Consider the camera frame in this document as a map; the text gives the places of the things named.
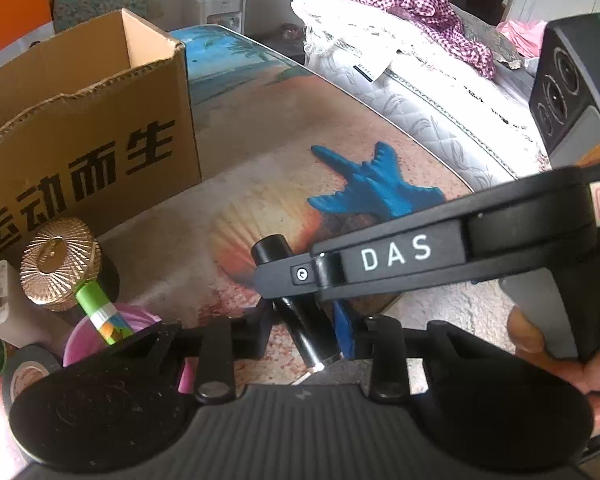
purple gingham fabric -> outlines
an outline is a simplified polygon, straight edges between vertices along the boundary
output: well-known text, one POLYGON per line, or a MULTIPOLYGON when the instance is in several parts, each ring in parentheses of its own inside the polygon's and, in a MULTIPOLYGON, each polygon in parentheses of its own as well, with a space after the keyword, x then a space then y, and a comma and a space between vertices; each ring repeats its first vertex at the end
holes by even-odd
POLYGON ((448 53, 493 78, 493 54, 484 44, 464 37, 462 21, 449 0, 353 0, 394 14, 408 14, 410 20, 448 53))

black tape roll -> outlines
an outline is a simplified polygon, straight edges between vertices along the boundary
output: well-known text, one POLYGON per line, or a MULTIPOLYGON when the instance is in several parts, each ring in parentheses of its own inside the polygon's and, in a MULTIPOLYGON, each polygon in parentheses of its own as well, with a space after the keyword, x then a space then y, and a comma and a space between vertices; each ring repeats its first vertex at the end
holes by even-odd
POLYGON ((2 403, 7 416, 24 388, 61 369, 59 359, 38 345, 23 346, 10 356, 2 377, 2 403))

gold lid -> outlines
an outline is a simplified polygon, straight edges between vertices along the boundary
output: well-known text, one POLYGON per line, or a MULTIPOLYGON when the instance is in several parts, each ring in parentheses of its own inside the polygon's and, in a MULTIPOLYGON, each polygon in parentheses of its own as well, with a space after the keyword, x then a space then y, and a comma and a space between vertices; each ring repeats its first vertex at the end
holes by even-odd
POLYGON ((102 252, 87 224, 62 218, 42 226, 22 257, 20 283, 25 294, 49 310, 77 304, 75 286, 100 273, 102 252))

pink bowl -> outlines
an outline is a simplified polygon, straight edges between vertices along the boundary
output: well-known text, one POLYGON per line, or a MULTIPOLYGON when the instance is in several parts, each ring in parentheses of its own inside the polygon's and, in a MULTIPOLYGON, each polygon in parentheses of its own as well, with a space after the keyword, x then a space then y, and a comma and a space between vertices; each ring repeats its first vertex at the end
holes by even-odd
MULTIPOLYGON (((125 318, 134 332, 160 321, 160 317, 146 310, 125 303, 116 303, 116 309, 125 318)), ((67 367, 107 347, 107 343, 95 329, 88 317, 83 317, 71 332, 64 348, 62 366, 67 367)), ((186 361, 178 391, 189 394, 193 391, 194 372, 189 361, 186 361)))

mattress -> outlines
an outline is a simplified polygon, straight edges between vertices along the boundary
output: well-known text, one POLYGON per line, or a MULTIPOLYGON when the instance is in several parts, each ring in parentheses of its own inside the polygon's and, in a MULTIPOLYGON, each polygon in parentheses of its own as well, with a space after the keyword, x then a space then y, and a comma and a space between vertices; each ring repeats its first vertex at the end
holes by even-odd
POLYGON ((350 0, 292 7, 306 24, 305 65, 416 139, 473 190, 549 168, 528 107, 413 23, 350 0), (390 63, 373 82, 355 68, 383 59, 390 63))

